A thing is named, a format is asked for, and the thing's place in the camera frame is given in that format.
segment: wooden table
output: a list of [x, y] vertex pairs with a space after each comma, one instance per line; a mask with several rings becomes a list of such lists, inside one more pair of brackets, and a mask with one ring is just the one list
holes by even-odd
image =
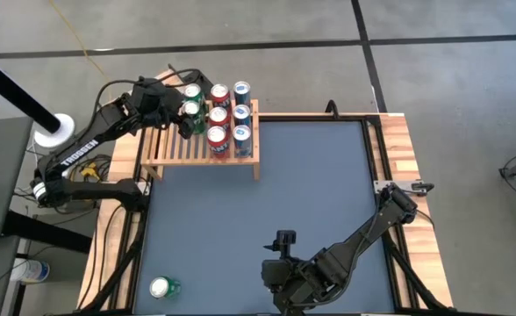
[[[163, 77], [171, 73], [168, 70], [157, 77]], [[179, 83], [178, 77], [171, 77], [166, 80], [166, 83], [176, 84]], [[299, 116], [331, 116], [330, 113], [293, 113]], [[288, 113], [261, 113], [261, 115], [288, 115]], [[389, 163], [391, 166], [391, 174], [393, 180], [417, 180], [420, 179], [418, 164], [414, 150], [412, 148], [412, 142], [410, 140], [410, 134], [408, 133], [408, 127], [404, 114], [400, 113], [341, 113], [342, 116], [364, 116], [364, 115], [378, 115], [381, 120], [383, 129], [384, 143], [386, 152], [389, 157]], [[137, 159], [138, 148], [140, 144], [141, 133], [137, 133], [137, 136], [127, 134], [116, 140], [114, 152], [111, 160], [110, 172], [108, 175], [109, 181], [117, 181], [127, 177], [133, 176], [133, 170], [135, 168], [135, 162]], [[371, 146], [373, 148], [373, 154], [375, 156], [376, 170], [379, 175], [379, 179], [384, 179], [383, 176], [383, 164], [381, 155], [377, 145], [375, 137], [374, 126], [369, 127], [369, 137], [371, 139]], [[427, 202], [424, 197], [415, 197], [415, 202], [418, 203], [419, 210], [421, 212], [430, 215], [427, 207]], [[100, 212], [98, 216], [97, 230], [98, 232], [104, 232], [108, 226], [108, 220], [111, 213], [118, 206], [116, 200], [104, 200], [100, 206]], [[136, 223], [139, 221], [139, 217], [134, 217], [133, 225], [130, 232], [130, 240], [132, 242], [133, 236], [137, 228]], [[94, 278], [90, 290], [87, 293], [86, 299], [83, 306], [87, 305], [97, 294], [98, 280], [100, 277], [100, 268], [104, 267], [102, 282], [103, 284], [110, 276], [114, 268], [116, 267], [116, 259], [118, 256], [119, 243], [124, 230], [125, 223], [125, 212], [118, 211], [108, 231], [108, 240], [106, 244], [106, 256], [104, 262], [102, 262], [102, 251], [103, 248], [104, 234], [98, 233], [97, 238], [92, 242], [97, 243], [97, 256], [94, 256], [94, 248], [90, 248], [89, 260], [87, 261], [87, 268], [84, 272], [84, 278], [82, 280], [82, 288], [79, 295], [79, 299], [82, 298], [87, 286], [89, 284], [90, 276], [92, 273], [92, 263], [94, 260], [97, 261], [96, 270], [94, 271]], [[451, 297], [449, 294], [448, 283], [445, 278], [445, 272], [441, 264], [440, 250], [437, 247], [437, 241], [435, 239], [434, 229], [431, 224], [428, 223], [421, 216], [418, 216], [413, 223], [410, 225], [404, 225], [405, 239], [408, 246], [408, 252], [411, 260], [413, 269], [418, 274], [419, 278], [424, 282], [426, 287], [440, 300], [444, 305], [452, 306]], [[406, 290], [405, 277], [400, 268], [395, 265], [395, 269], [398, 275], [398, 283], [400, 289], [400, 296], [403, 303], [403, 307], [409, 307], [408, 304], [408, 293]], [[124, 308], [127, 296], [127, 287], [129, 286], [129, 279], [131, 274], [131, 267], [128, 268], [122, 276], [121, 285], [119, 287], [117, 308]]]

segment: metal bracket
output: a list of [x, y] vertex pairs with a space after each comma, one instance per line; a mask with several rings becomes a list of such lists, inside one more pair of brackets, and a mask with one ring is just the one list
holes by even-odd
[[377, 180], [373, 182], [373, 190], [375, 193], [381, 193], [381, 190], [391, 184], [394, 183], [400, 190], [405, 191], [406, 193], [416, 194], [419, 197], [424, 197], [427, 193], [434, 188], [434, 185], [431, 183], [424, 183], [422, 180], [416, 181], [386, 181], [386, 180]]
[[339, 119], [340, 114], [338, 113], [338, 106], [336, 106], [336, 103], [334, 100], [328, 101], [328, 104], [326, 105], [325, 113], [332, 113], [332, 117], [334, 119]]

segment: soda can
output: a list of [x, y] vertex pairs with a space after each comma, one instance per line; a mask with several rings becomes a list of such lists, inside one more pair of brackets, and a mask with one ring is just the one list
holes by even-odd
[[204, 93], [197, 83], [190, 83], [184, 90], [185, 101], [195, 101], [204, 109], [204, 114], [207, 114], [207, 104], [205, 103]]
[[227, 114], [231, 113], [231, 93], [224, 84], [218, 83], [211, 88], [211, 101], [213, 107], [222, 107]]
[[200, 134], [205, 131], [205, 113], [200, 104], [196, 101], [186, 101], [182, 111], [194, 121], [194, 133]]
[[173, 298], [180, 293], [182, 286], [180, 282], [168, 277], [158, 276], [151, 282], [151, 295], [154, 298]]
[[244, 104], [239, 104], [233, 110], [234, 125], [250, 127], [250, 108]]
[[226, 130], [227, 136], [231, 133], [229, 123], [231, 118], [227, 114], [228, 112], [222, 107], [215, 107], [209, 111], [209, 124], [210, 126], [221, 126]]
[[249, 157], [252, 154], [252, 138], [250, 127], [236, 126], [233, 129], [235, 154], [237, 157]]
[[252, 107], [252, 104], [250, 103], [250, 84], [246, 82], [235, 83], [233, 93], [236, 104], [245, 104], [249, 108]]
[[229, 138], [221, 126], [214, 126], [207, 130], [207, 142], [211, 152], [217, 158], [226, 158], [229, 153]]

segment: blue tabletop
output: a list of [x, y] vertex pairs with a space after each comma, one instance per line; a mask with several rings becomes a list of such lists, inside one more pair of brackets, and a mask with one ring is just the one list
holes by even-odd
[[[261, 123], [261, 179], [250, 166], [167, 168], [154, 182], [136, 314], [278, 313], [261, 278], [262, 246], [279, 229], [297, 231], [292, 255], [309, 259], [344, 241], [375, 212], [361, 125]], [[182, 283], [174, 299], [155, 299], [151, 281]], [[359, 259], [347, 292], [315, 312], [391, 312], [383, 245]]]

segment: green soda can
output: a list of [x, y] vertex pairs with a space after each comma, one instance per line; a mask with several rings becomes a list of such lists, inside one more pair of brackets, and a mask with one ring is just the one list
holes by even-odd
[[201, 105], [196, 101], [186, 101], [182, 111], [194, 121], [194, 134], [205, 132], [205, 113]]
[[195, 101], [204, 109], [204, 114], [208, 113], [207, 104], [205, 103], [204, 93], [196, 83], [190, 83], [184, 91], [186, 101]]
[[168, 276], [158, 276], [151, 282], [151, 295], [154, 298], [173, 298], [178, 293], [182, 286], [180, 285], [180, 281], [175, 280]]

